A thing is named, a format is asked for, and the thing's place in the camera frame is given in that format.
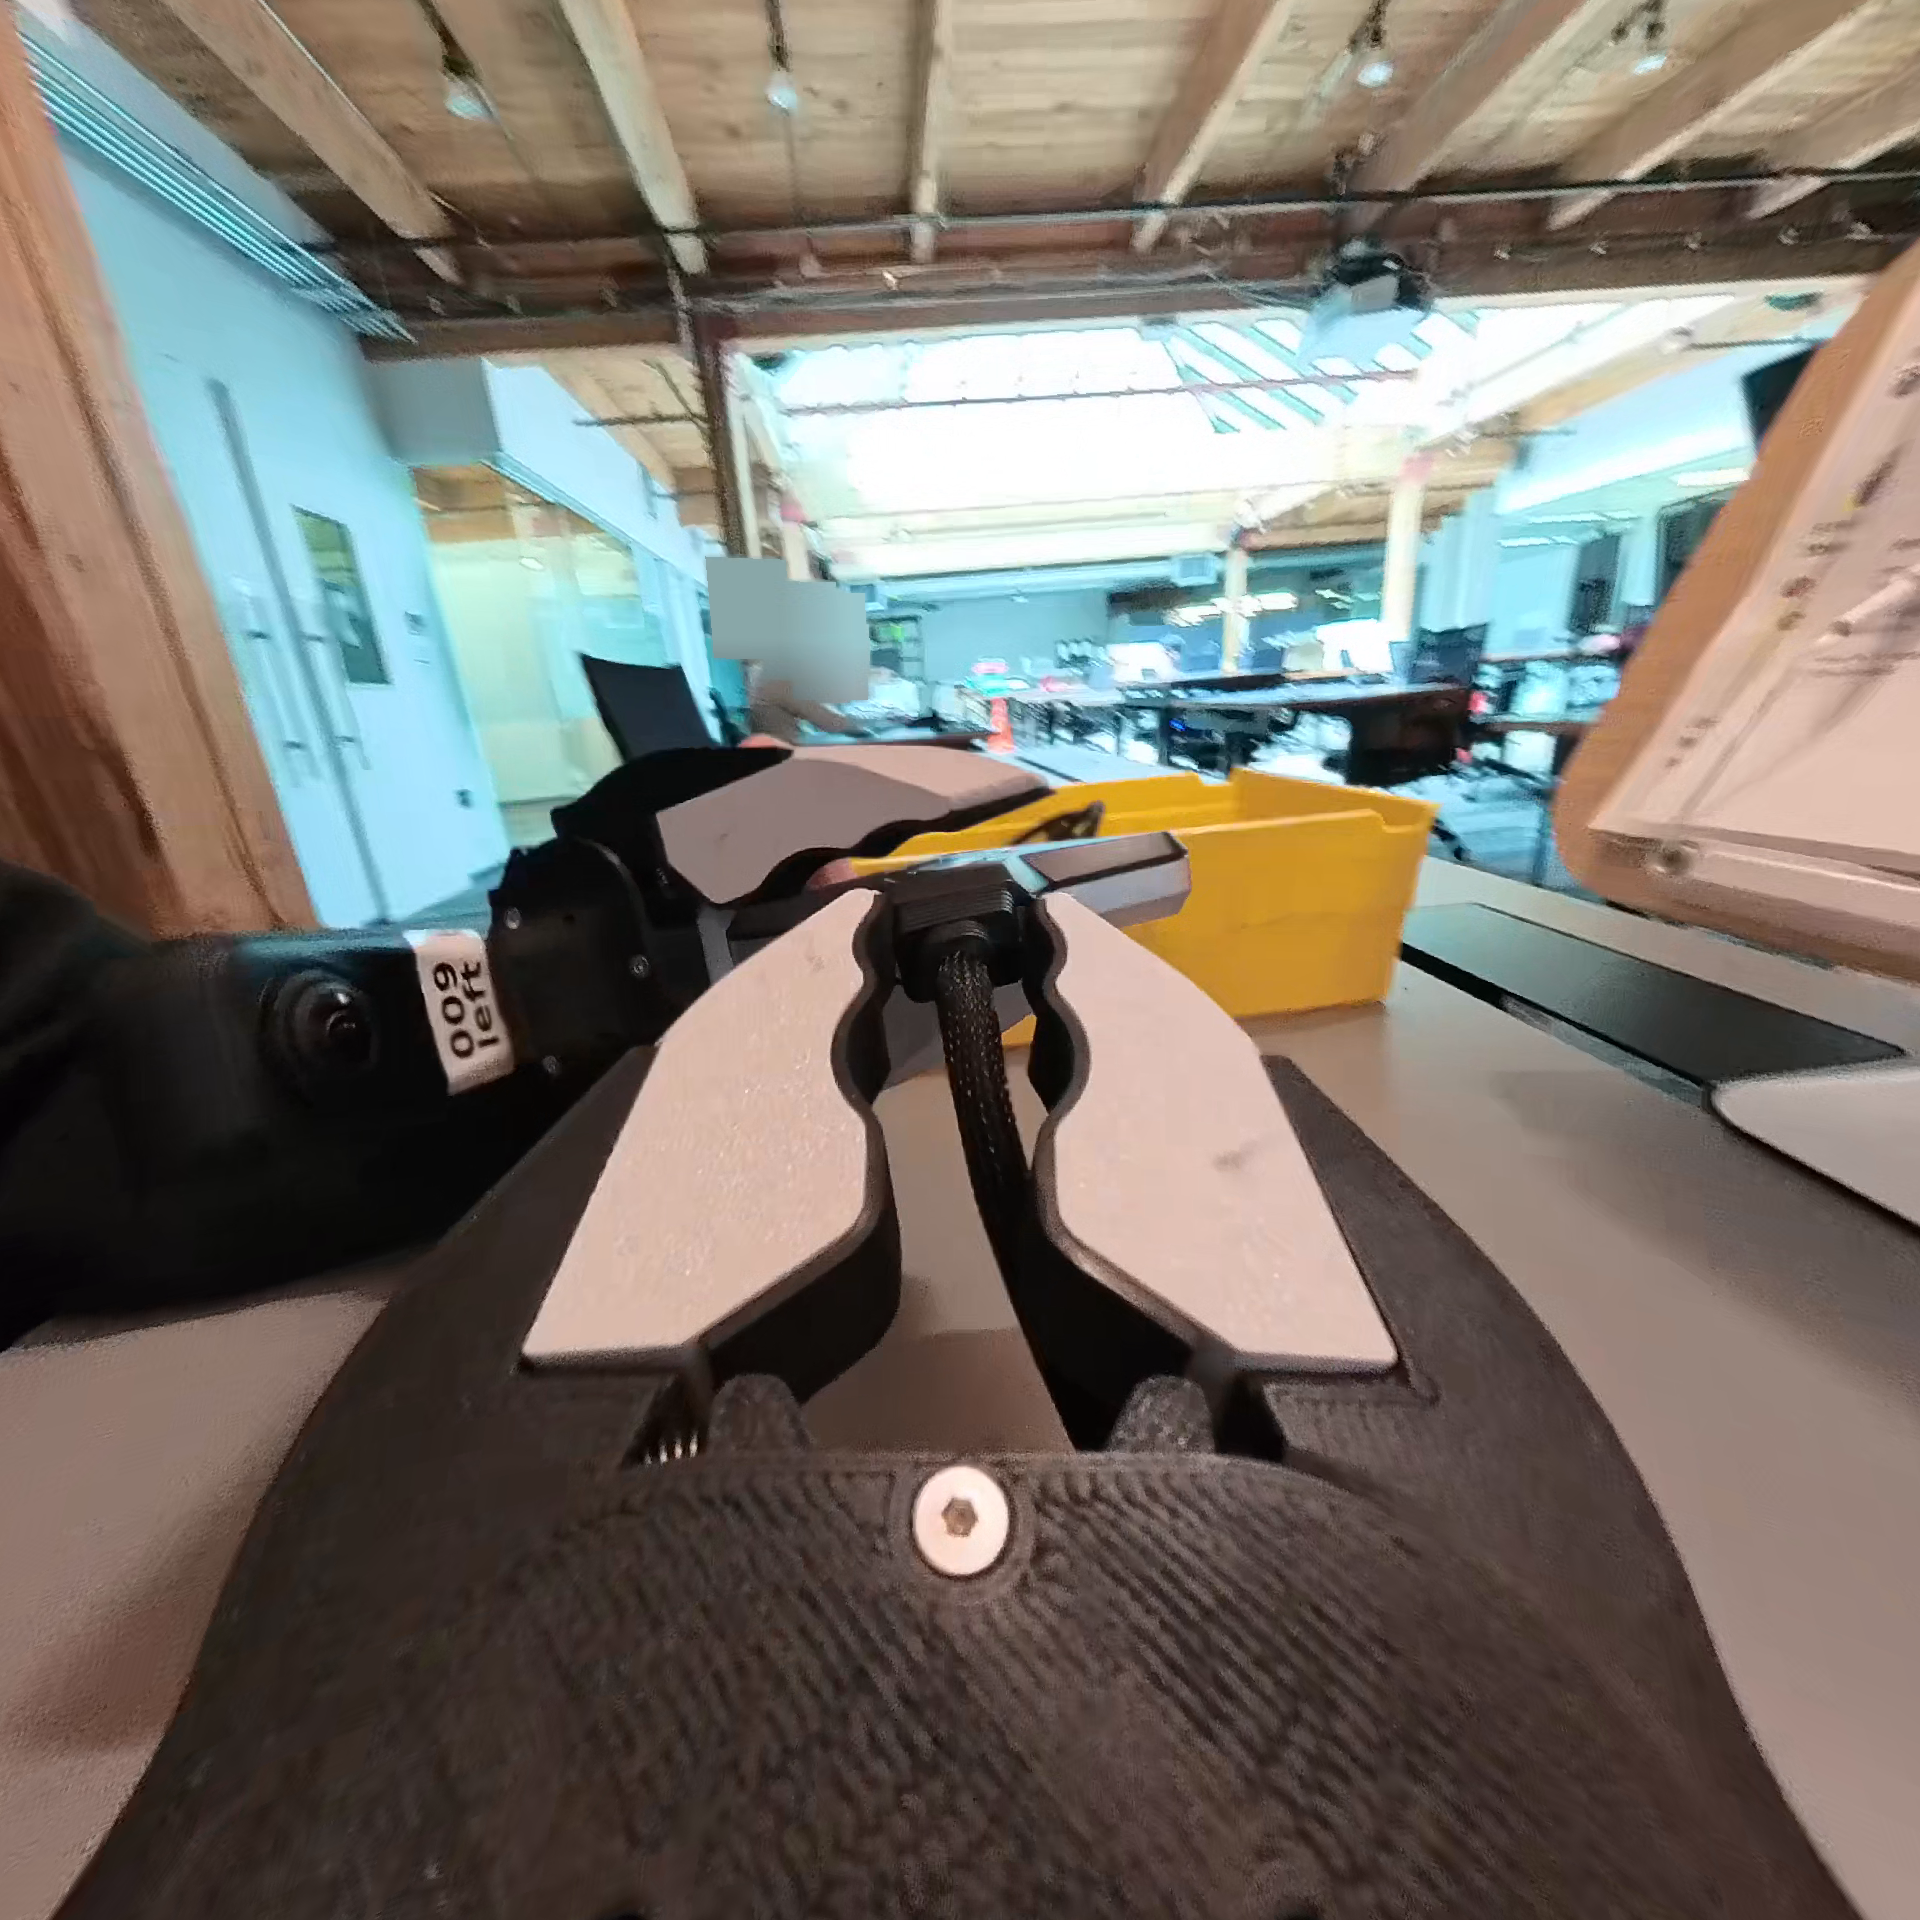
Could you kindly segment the grey desk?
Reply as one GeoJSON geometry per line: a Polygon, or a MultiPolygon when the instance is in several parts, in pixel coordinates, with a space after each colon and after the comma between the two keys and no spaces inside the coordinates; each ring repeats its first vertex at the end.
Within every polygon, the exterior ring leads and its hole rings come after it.
{"type": "Polygon", "coordinates": [[[520,1360],[659,1039],[444,1236],[5,1344],[5,1916],[1916,1916],[1916,1244],[1548,1046],[1264,1056],[1399,1345],[1039,1228],[1039,900],[893,879],[845,1374],[520,1360]]]}

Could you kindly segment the blue banner instruction sheet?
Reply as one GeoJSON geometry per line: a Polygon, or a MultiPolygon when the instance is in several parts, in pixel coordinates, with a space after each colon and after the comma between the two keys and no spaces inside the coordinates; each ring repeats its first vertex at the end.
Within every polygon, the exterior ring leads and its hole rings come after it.
{"type": "Polygon", "coordinates": [[[1916,580],[1910,307],[1598,830],[1916,873],[1916,580]]]}

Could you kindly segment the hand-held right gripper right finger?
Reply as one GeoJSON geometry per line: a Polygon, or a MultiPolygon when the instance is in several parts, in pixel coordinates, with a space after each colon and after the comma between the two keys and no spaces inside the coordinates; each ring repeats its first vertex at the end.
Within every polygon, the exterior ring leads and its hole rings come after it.
{"type": "Polygon", "coordinates": [[[1205,1377],[1388,1375],[1375,1295],[1260,1046],[1069,895],[1039,900],[1039,1228],[1205,1377]]]}

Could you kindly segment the yellow plastic bin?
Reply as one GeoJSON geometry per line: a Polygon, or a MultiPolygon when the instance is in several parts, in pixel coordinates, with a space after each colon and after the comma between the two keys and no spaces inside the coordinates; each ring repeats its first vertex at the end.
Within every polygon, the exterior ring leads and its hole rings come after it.
{"type": "Polygon", "coordinates": [[[1185,847],[1188,897],[1128,935],[1227,1015],[1291,1017],[1385,997],[1437,816],[1437,805],[1401,793],[1261,771],[1079,781],[967,830],[919,831],[851,870],[1045,843],[1089,809],[1096,836],[1171,831],[1185,847]]]}

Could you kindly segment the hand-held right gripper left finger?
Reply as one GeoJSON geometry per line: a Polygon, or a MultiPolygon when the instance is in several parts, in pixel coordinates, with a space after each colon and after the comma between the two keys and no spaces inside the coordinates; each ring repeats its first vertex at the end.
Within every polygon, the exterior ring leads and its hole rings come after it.
{"type": "Polygon", "coordinates": [[[845,1374],[901,1304],[892,909],[835,895],[673,1022],[520,1344],[544,1372],[845,1374]]]}

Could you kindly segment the grey metal adapter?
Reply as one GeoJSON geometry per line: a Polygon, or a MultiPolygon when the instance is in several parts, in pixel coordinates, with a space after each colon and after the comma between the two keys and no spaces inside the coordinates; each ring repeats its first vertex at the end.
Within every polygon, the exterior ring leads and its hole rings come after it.
{"type": "Polygon", "coordinates": [[[861,878],[1007,879],[1028,897],[1068,895],[1115,925],[1172,918],[1193,887],[1185,845],[1171,831],[967,847],[941,855],[889,855],[859,861],[861,878]]]}

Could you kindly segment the black office chair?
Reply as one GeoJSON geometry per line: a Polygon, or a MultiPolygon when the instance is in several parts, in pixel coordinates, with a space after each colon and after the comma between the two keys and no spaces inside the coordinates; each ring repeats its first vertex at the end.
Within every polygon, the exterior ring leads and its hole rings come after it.
{"type": "Polygon", "coordinates": [[[582,673],[617,760],[720,744],[683,667],[581,656],[582,673]]]}

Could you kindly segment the wooden post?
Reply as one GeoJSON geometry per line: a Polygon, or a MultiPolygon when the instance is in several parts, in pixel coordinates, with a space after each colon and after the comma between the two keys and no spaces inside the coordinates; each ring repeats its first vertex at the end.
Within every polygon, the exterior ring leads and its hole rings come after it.
{"type": "Polygon", "coordinates": [[[159,937],[318,924],[12,7],[1,855],[159,937]]]}

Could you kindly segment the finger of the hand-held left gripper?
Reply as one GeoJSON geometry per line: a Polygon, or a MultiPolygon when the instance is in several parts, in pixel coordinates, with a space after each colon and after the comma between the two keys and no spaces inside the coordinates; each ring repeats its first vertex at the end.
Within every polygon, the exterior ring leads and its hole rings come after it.
{"type": "Polygon", "coordinates": [[[723,979],[763,947],[837,905],[837,895],[791,895],[740,905],[703,908],[703,969],[723,979]]]}
{"type": "Polygon", "coordinates": [[[799,747],[659,817],[662,863],[708,905],[806,887],[843,857],[877,857],[920,831],[992,821],[1039,799],[1041,775],[973,747],[799,747]]]}

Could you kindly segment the white double door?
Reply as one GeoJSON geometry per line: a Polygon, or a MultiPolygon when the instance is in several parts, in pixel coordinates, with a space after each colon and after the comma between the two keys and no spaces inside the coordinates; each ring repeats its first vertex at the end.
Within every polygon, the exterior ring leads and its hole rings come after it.
{"type": "Polygon", "coordinates": [[[221,379],[209,377],[205,387],[212,412],[224,431],[236,485],[246,500],[246,515],[253,523],[260,561],[276,606],[279,652],[286,656],[294,683],[299,685],[299,693],[294,694],[294,709],[304,726],[299,733],[299,747],[312,764],[315,780],[325,781],[325,789],[329,791],[329,811],[352,845],[357,887],[366,895],[366,908],[352,918],[364,925],[385,925],[393,918],[393,909],[348,764],[348,747],[359,747],[359,733],[341,725],[341,717],[352,710],[348,705],[336,710],[329,704],[327,685],[320,672],[325,665],[325,636],[320,631],[311,631],[296,607],[293,580],[286,571],[281,547],[273,535],[269,502],[259,485],[256,464],[241,417],[233,404],[233,396],[221,379]]]}

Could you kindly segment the wooden document stand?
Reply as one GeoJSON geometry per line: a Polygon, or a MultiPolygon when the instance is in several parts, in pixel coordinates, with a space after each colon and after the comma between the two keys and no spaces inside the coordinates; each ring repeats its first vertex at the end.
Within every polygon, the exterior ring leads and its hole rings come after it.
{"type": "Polygon", "coordinates": [[[1831,417],[1849,412],[1910,307],[1917,340],[1916,246],[1813,351],[1761,436],[1753,471],[1665,595],[1608,710],[1573,756],[1553,824],[1573,875],[1614,905],[1916,985],[1917,855],[1907,873],[1801,847],[1644,843],[1598,830],[1600,807],[1676,705],[1719,623],[1758,582],[1764,550],[1807,488],[1831,417]]]}

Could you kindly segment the ceiling projector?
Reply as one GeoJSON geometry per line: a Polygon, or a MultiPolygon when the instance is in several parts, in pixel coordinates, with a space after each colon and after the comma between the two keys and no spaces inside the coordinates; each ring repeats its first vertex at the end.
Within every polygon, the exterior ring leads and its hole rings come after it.
{"type": "Polygon", "coordinates": [[[1432,311],[1432,293],[1401,253],[1349,246],[1301,323],[1301,356],[1371,364],[1382,347],[1407,347],[1432,311]]]}

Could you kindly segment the dark work table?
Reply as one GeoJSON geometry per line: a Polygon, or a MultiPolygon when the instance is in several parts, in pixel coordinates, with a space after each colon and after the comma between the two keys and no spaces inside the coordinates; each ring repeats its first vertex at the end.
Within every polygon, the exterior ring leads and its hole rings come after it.
{"type": "Polygon", "coordinates": [[[1248,681],[1161,688],[1028,688],[998,694],[1012,741],[1093,750],[1128,775],[1253,771],[1265,750],[1304,751],[1333,733],[1331,775],[1374,791],[1449,775],[1470,747],[1478,693],[1462,683],[1248,681]]]}

